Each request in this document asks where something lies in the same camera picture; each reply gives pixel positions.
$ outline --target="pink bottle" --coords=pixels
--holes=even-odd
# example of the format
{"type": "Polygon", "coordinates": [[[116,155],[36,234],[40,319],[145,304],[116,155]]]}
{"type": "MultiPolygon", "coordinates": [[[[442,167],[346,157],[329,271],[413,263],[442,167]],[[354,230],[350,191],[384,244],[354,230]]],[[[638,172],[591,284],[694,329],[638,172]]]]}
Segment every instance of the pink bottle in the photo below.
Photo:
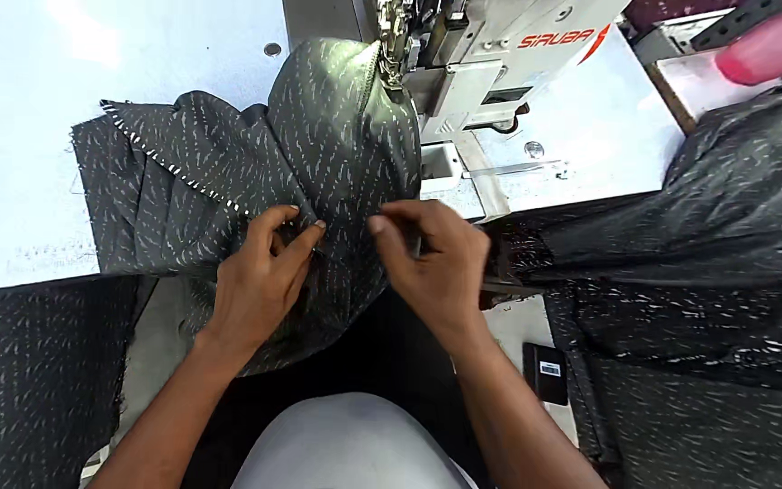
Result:
{"type": "Polygon", "coordinates": [[[714,61],[723,76],[742,85],[782,77],[782,12],[733,40],[714,61]]]}

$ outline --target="patterned fabric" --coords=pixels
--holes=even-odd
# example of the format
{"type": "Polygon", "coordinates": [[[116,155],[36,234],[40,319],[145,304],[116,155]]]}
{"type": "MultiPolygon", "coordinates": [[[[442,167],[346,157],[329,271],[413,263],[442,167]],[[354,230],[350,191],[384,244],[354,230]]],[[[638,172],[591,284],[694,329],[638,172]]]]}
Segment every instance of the patterned fabric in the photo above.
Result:
{"type": "Polygon", "coordinates": [[[782,392],[590,359],[624,487],[782,488],[782,392]]]}
{"type": "Polygon", "coordinates": [[[415,110],[375,80],[378,44],[302,43],[268,105],[240,112],[195,91],[173,105],[103,101],[74,128],[99,263],[105,273],[185,273],[199,331],[212,313],[215,266],[243,243],[251,217],[300,206],[292,239],[327,231],[307,289],[243,374],[280,368],[330,345],[385,288],[367,217],[420,187],[415,110]]]}
{"type": "Polygon", "coordinates": [[[494,226],[510,246],[538,236],[548,249],[543,254],[550,253],[537,261],[527,246],[511,247],[504,258],[510,270],[500,272],[528,283],[616,278],[753,287],[781,281],[782,93],[708,112],[669,167],[662,192],[626,206],[597,203],[558,222],[563,213],[535,212],[506,220],[501,230],[494,226]]]}
{"type": "Polygon", "coordinates": [[[0,291],[0,487],[77,487],[119,421],[138,279],[0,291]]]}
{"type": "Polygon", "coordinates": [[[490,232],[499,276],[550,287],[613,487],[782,487],[782,92],[707,113],[662,192],[490,232]]]}

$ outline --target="sewing machine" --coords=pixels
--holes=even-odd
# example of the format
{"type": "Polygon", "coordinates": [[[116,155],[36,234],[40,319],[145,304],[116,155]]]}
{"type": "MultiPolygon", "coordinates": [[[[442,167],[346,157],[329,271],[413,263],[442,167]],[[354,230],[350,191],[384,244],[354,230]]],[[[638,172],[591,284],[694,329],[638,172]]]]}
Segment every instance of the sewing machine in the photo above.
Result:
{"type": "MultiPolygon", "coordinates": [[[[448,200],[463,183],[478,195],[486,221],[515,211],[500,175],[569,178],[569,155],[556,147],[546,155],[539,141],[528,140],[509,161],[484,146],[539,133],[529,130],[545,105],[539,97],[567,67],[597,52],[627,0],[367,2],[375,2],[381,81],[391,92],[405,88],[419,114],[422,197],[448,200]]],[[[362,38],[369,40],[364,29],[362,38]]],[[[573,110],[574,101],[568,106],[573,110]]]]}
{"type": "Polygon", "coordinates": [[[582,48],[587,58],[628,0],[376,0],[381,77],[406,87],[421,143],[512,132],[515,115],[582,48]]]}

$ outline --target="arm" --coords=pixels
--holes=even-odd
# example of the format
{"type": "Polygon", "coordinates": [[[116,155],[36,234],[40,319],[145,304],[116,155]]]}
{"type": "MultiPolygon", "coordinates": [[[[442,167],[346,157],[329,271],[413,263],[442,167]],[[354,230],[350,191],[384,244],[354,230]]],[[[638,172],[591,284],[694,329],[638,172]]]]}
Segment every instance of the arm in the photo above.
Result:
{"type": "Polygon", "coordinates": [[[324,234],[319,221],[284,246],[274,230],[297,213],[295,206],[276,206],[249,224],[243,248],[219,265],[213,317],[90,489],[180,486],[225,388],[297,300],[324,234]]]}
{"type": "Polygon", "coordinates": [[[553,422],[479,311],[490,240],[437,201],[400,201],[370,217],[391,284],[454,362],[475,436],[502,489],[605,484],[553,422]],[[418,224],[431,252],[413,259],[391,218],[418,224]]]}

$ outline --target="fingernail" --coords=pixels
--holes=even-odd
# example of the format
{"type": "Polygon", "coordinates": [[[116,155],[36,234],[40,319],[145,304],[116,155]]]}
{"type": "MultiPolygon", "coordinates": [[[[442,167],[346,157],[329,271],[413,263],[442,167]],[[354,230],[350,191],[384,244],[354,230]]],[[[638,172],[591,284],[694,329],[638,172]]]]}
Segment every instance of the fingernail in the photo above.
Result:
{"type": "Polygon", "coordinates": [[[367,219],[367,227],[370,228],[370,232],[378,234],[385,229],[385,220],[379,216],[373,216],[367,219]]]}

